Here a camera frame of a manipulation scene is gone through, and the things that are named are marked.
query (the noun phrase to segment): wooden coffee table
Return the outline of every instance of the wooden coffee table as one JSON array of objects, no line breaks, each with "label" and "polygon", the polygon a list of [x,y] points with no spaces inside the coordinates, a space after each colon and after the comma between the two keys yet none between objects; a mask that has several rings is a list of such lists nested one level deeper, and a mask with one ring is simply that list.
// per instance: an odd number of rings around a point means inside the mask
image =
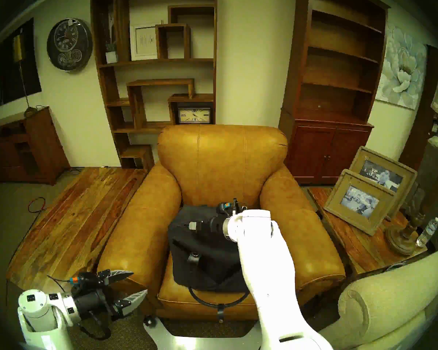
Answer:
[{"label": "wooden coffee table", "polygon": [[385,240],[384,230],[386,227],[393,224],[402,226],[407,224],[407,219],[401,212],[397,213],[396,217],[392,219],[392,222],[384,220],[380,227],[378,227],[376,233],[370,236],[323,209],[331,191],[331,188],[308,189],[319,213],[329,223],[329,234],[333,241],[334,239],[337,241],[337,243],[335,243],[336,247],[339,247],[338,250],[341,245],[344,248],[343,251],[346,256],[341,256],[341,259],[343,263],[348,262],[352,269],[352,275],[347,277],[350,282],[365,277],[368,274],[380,273],[395,263],[416,257],[414,260],[411,260],[415,261],[423,257],[420,256],[420,254],[427,251],[425,246],[421,248],[416,247],[414,253],[407,257],[392,251]]},{"label": "wooden coffee table", "polygon": [[[47,277],[95,270],[113,228],[147,172],[86,168],[41,213],[13,256],[6,278],[22,290],[59,292]],[[66,291],[69,283],[62,283]]]}]

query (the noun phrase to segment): flower painting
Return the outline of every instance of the flower painting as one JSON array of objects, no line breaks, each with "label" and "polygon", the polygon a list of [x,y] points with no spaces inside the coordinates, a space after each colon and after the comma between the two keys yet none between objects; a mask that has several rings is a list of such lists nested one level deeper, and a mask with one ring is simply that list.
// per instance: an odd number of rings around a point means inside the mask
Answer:
[{"label": "flower painting", "polygon": [[422,94],[427,48],[393,25],[386,31],[386,51],[377,100],[415,110]]}]

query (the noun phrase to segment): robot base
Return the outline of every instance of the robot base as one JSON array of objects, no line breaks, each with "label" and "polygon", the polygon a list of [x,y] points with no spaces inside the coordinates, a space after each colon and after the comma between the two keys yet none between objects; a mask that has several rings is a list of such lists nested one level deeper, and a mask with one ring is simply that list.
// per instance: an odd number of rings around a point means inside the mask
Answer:
[{"label": "robot base", "polygon": [[261,346],[261,327],[257,321],[252,329],[243,337],[183,337],[173,336],[157,318],[147,317],[144,328],[156,343],[159,350],[224,350],[250,349],[258,350]]}]

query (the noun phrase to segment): armchair backrest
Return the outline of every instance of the armchair backrest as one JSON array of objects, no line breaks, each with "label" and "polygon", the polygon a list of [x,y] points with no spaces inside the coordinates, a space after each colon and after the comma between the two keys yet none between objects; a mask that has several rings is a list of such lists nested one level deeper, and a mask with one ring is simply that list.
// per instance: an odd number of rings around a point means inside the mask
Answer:
[{"label": "armchair backrest", "polygon": [[159,134],[157,150],[184,204],[216,206],[237,197],[253,208],[264,182],[283,163],[287,139],[272,127],[175,125]]}]

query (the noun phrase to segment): gray carpet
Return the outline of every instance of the gray carpet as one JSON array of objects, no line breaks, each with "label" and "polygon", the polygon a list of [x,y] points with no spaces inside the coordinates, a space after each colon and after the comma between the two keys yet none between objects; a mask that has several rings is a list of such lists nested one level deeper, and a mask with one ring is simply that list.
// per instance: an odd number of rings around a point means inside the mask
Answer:
[{"label": "gray carpet", "polygon": [[[27,211],[28,203],[36,197],[45,197],[50,204],[74,179],[73,174],[64,173],[55,186],[29,183],[0,183],[0,349],[13,349],[14,343],[24,341],[16,314],[21,290],[12,283],[6,285],[5,273],[8,263],[26,234],[35,215]],[[316,330],[323,328],[337,318],[334,305],[328,306],[307,321]],[[135,312],[132,316],[110,323],[112,336],[108,340],[97,341],[83,334],[77,327],[69,329],[75,349],[139,349],[155,350],[156,346],[143,328],[143,315]],[[166,328],[176,336],[189,337],[241,337],[253,327],[247,322],[200,322],[162,320]],[[89,332],[101,335],[92,319],[83,324]]]}]

